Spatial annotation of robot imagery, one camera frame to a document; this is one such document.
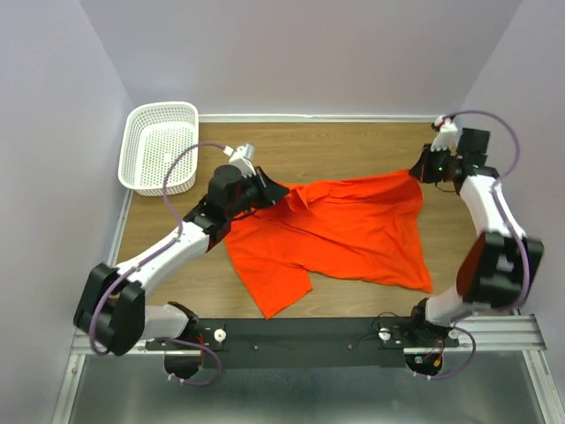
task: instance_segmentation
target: plastic basket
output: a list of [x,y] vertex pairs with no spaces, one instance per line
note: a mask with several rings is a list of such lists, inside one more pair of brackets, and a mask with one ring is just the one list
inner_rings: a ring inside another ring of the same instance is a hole
[[[117,176],[127,188],[143,196],[162,195],[162,183],[173,161],[198,143],[198,111],[187,102],[160,102],[139,106],[125,122]],[[183,193],[196,179],[198,149],[175,167],[168,194]]]

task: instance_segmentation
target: gray wall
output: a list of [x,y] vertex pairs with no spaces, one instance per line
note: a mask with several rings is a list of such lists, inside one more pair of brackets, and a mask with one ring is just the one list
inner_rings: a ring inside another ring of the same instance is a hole
[[440,114],[521,0],[81,0],[135,104]]
[[131,103],[75,0],[3,2],[0,87],[0,422],[47,423],[122,204]]
[[[525,0],[488,64],[469,92],[464,108],[500,113],[522,141],[522,161],[504,185],[518,222],[543,239],[546,255],[525,308],[539,319],[547,359],[565,400],[565,3]],[[485,120],[473,124],[490,126]],[[495,125],[489,163],[506,169],[513,148]]]

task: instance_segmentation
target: wooden table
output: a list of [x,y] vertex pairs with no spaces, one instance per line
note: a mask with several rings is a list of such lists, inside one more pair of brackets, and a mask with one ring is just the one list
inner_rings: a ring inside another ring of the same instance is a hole
[[[410,168],[422,145],[433,140],[429,124],[203,124],[200,141],[256,147],[253,162],[274,180],[309,183],[346,179]],[[183,216],[206,193],[214,169],[226,163],[215,148],[201,148],[196,184],[172,196]],[[433,294],[455,282],[459,266],[475,239],[463,201],[422,185],[424,207],[418,227]],[[175,221],[162,198],[133,196],[118,261],[144,251],[168,234]],[[277,317],[371,316],[382,311],[408,314],[425,294],[399,287],[310,275],[313,290]],[[261,317],[251,296],[231,267],[223,244],[187,263],[149,298],[148,304],[175,300],[202,317]]]

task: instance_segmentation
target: orange t-shirt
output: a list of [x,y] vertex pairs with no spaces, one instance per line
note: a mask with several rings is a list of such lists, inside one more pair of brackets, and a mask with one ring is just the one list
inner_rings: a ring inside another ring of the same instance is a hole
[[266,318],[312,289],[308,271],[432,290],[416,223],[422,192],[407,170],[288,187],[272,208],[234,221],[226,238]]

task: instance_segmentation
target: purple cable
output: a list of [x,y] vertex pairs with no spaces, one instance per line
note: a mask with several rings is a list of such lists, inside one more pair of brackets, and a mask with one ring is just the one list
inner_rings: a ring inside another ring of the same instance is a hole
[[[522,304],[525,302],[527,296],[528,296],[528,291],[530,290],[530,262],[528,260],[528,253],[526,252],[526,247],[524,245],[524,241],[522,240],[522,238],[518,234],[518,231],[514,227],[514,224],[512,224],[510,222],[509,216],[506,213],[506,211],[504,210],[504,207],[502,206],[502,200],[499,197],[499,192],[496,190],[496,188],[501,186],[502,180],[504,178],[506,178],[508,175],[510,175],[514,171],[514,169],[516,168],[518,161],[520,160],[520,155],[521,155],[520,141],[518,140],[518,137],[517,137],[514,129],[504,119],[502,119],[498,115],[495,115],[491,112],[486,112],[484,110],[461,110],[459,112],[450,113],[450,114],[446,115],[446,117],[453,119],[454,117],[456,117],[458,115],[482,115],[482,116],[490,117],[490,118],[494,119],[495,121],[499,122],[502,126],[504,126],[508,130],[511,139],[514,142],[514,146],[516,147],[515,154],[514,154],[514,160],[512,161],[512,164],[510,165],[510,167],[508,168],[508,170],[506,172],[504,172],[502,175],[500,175],[496,179],[496,181],[494,181],[494,184],[491,188],[491,194],[493,195],[494,205],[498,209],[499,214],[501,214],[502,220],[508,226],[508,230],[509,230],[510,234],[512,235],[512,238],[515,240],[515,242],[518,246],[518,251],[520,252],[520,257],[522,259],[522,266],[523,266],[523,269],[524,269],[523,270],[524,278],[523,278],[523,281],[522,281],[522,287],[520,289],[520,294],[518,295],[516,300],[514,302],[512,302],[512,304],[509,307],[505,307],[505,308],[500,309],[501,311],[512,310],[516,307],[521,307]],[[467,318],[468,316],[471,316],[471,315],[472,315],[472,312],[461,313],[461,314],[455,316],[453,318],[452,322],[451,322],[454,329],[456,329],[457,331],[461,331],[461,332],[465,333],[471,339],[472,350],[471,350],[471,354],[469,355],[469,358],[467,358],[467,360],[459,368],[455,369],[454,371],[450,371],[446,374],[443,374],[443,375],[429,376],[429,375],[423,375],[423,374],[419,374],[419,373],[415,373],[415,375],[421,376],[421,377],[429,379],[429,380],[445,380],[446,378],[450,378],[450,377],[453,377],[453,376],[460,374],[472,363],[472,361],[475,357],[475,352],[477,351],[477,342],[475,341],[475,338],[473,337],[473,335],[468,330],[455,326],[455,324],[457,322],[459,322],[459,321],[463,320],[464,318]]]
[[[215,148],[220,148],[221,150],[225,149],[225,146],[222,145],[222,144],[210,143],[210,142],[198,143],[198,144],[194,144],[194,145],[188,147],[183,153],[181,153],[178,156],[178,158],[175,160],[175,162],[173,162],[170,165],[170,168],[167,171],[167,174],[165,175],[165,179],[162,183],[162,197],[163,197],[163,201],[165,202],[165,206],[170,210],[171,214],[173,214],[173,216],[177,220],[177,224],[178,224],[177,237],[180,237],[183,234],[183,219],[180,217],[180,215],[175,210],[175,208],[173,208],[173,206],[170,204],[169,196],[167,195],[167,183],[169,182],[170,174],[172,174],[172,171],[175,169],[177,164],[186,156],[186,154],[188,152],[190,152],[194,148],[199,148],[200,146],[213,146]],[[169,243],[167,243],[166,245],[164,245],[160,249],[154,251],[148,257],[139,261],[139,264],[138,264],[137,267],[131,267],[130,269],[125,271],[102,294],[102,296],[100,297],[100,300],[98,301],[98,305],[96,305],[96,308],[94,309],[94,313],[93,313],[92,318],[90,320],[90,326],[88,328],[88,339],[89,339],[89,342],[90,342],[90,347],[92,348],[94,353],[96,353],[99,356],[104,356],[104,355],[107,355],[109,353],[108,349],[103,351],[103,350],[99,349],[98,346],[96,345],[96,323],[100,319],[100,314],[102,313],[102,309],[104,308],[104,305],[106,304],[106,301],[108,300],[109,296],[125,279],[127,279],[128,276],[130,276],[133,272],[135,272],[136,269],[141,268],[142,266],[146,265],[148,262],[155,259],[157,256],[159,256],[160,254],[165,252],[167,249],[169,249],[171,246],[173,246],[176,242],[177,242],[177,239],[172,238]],[[173,341],[175,343],[179,342],[179,340],[176,340],[176,339],[171,339],[171,341]],[[204,349],[207,352],[208,351],[211,352],[211,350],[205,349],[206,346],[200,346],[199,344],[194,344],[194,345],[197,345],[199,349]]]
[[491,119],[494,119],[496,122],[498,122],[504,128],[507,129],[508,133],[510,134],[510,138],[514,142],[514,147],[516,148],[516,151],[514,153],[514,160],[512,161],[512,164],[510,165],[510,167],[507,169],[506,172],[504,172],[502,175],[500,175],[498,177],[498,180],[502,181],[504,178],[506,178],[508,175],[510,175],[512,172],[514,172],[514,169],[518,165],[518,161],[520,160],[520,155],[522,154],[522,149],[520,148],[520,142],[518,141],[518,136],[516,135],[516,132],[514,131],[514,129],[509,125],[509,123],[506,122],[501,117],[499,117],[498,115],[495,115],[492,112],[487,112],[487,111],[484,111],[484,110],[460,110],[460,111],[455,112],[455,113],[449,113],[449,114],[446,115],[446,117],[453,120],[454,117],[457,117],[459,115],[482,115],[484,117],[489,117]]
[[179,378],[174,374],[169,374],[170,379],[176,380],[176,381],[180,382],[181,384],[184,384],[184,385],[187,385],[187,386],[199,386],[199,387],[201,387],[201,386],[208,386],[208,385],[212,384],[213,382],[216,381],[216,379],[222,373],[222,362],[220,361],[220,357],[218,357],[216,352],[214,352],[208,346],[205,346],[203,344],[193,343],[193,342],[185,342],[184,340],[178,340],[177,338],[170,338],[169,341],[176,343],[178,345],[193,347],[195,349],[200,349],[200,350],[202,350],[206,353],[209,353],[210,356],[212,358],[214,358],[215,363],[217,365],[217,369],[215,370],[215,374],[209,380],[206,380],[205,382],[192,382],[190,379],[185,380],[184,378]]

